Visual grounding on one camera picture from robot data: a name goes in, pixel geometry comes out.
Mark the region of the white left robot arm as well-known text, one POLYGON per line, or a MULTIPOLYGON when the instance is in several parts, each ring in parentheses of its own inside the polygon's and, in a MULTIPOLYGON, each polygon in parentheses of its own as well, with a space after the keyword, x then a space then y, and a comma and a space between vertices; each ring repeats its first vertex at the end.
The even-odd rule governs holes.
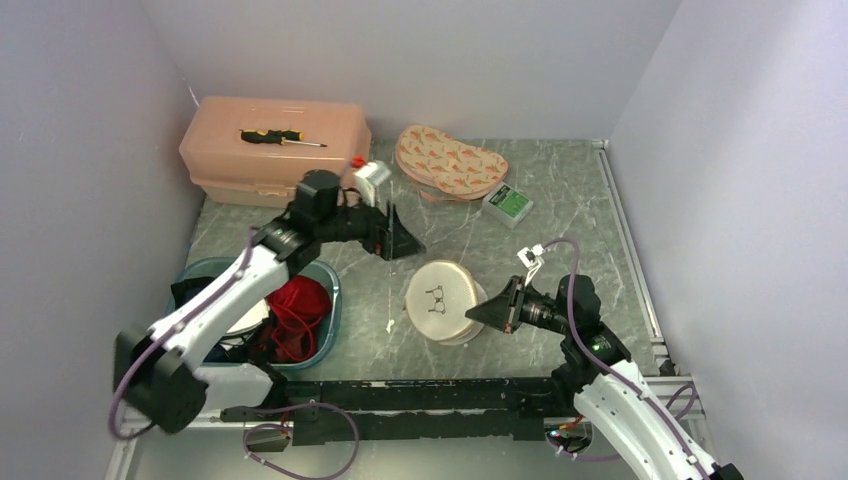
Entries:
POLYGON ((151 326, 123 330, 115 340, 111 435, 127 437, 118 419, 122 402, 168 434, 207 410, 249 407, 261 419, 279 417, 288 402, 282 376, 253 364, 205 373, 204 360, 232 325, 315 261, 326 243, 356 241, 387 261, 425 252, 393 203, 378 201, 378 188, 390 176, 382 162, 357 169, 360 197, 349 204, 340 198, 337 173, 307 172, 284 212, 250 230, 245 248, 221 276, 151 326))

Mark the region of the floral mesh laundry bag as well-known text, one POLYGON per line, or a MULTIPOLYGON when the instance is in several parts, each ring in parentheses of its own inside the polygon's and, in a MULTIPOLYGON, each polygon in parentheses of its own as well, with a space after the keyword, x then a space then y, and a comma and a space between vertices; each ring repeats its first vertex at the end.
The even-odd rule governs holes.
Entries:
POLYGON ((428 201, 481 199, 504 180, 509 169, 500 154, 422 125, 402 132, 394 159, 428 201))

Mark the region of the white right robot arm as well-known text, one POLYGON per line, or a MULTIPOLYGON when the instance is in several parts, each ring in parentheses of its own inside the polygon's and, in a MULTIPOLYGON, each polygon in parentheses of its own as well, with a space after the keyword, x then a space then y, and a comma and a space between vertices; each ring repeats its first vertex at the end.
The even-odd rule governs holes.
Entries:
POLYGON ((470 320, 514 333, 522 325, 562 335, 563 363, 551 373, 551 401, 587 420, 641 479, 739 479, 685 431, 642 376, 623 342, 601 320, 592 280, 564 276, 555 296, 513 276, 494 298, 466 312, 470 320))

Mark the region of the round white mesh pouch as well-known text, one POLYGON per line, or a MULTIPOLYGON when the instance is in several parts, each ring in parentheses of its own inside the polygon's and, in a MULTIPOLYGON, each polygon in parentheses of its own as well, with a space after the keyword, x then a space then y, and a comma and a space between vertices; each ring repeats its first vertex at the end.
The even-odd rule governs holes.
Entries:
POLYGON ((484 325, 466 311, 486 301, 483 287, 460 264, 431 261, 411 277, 405 310, 414 327, 428 340, 457 346, 473 340, 484 325))

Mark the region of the red satin bra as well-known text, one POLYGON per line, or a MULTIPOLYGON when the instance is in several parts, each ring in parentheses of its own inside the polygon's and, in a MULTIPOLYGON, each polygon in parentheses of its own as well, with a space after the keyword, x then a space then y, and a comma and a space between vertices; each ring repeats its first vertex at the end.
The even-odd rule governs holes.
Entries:
POLYGON ((324 287, 309 277, 296 275, 265 297, 272 314, 270 330, 263 334, 270 362, 294 364, 310 360, 319 350, 319 330, 331 312, 332 301, 324 287))

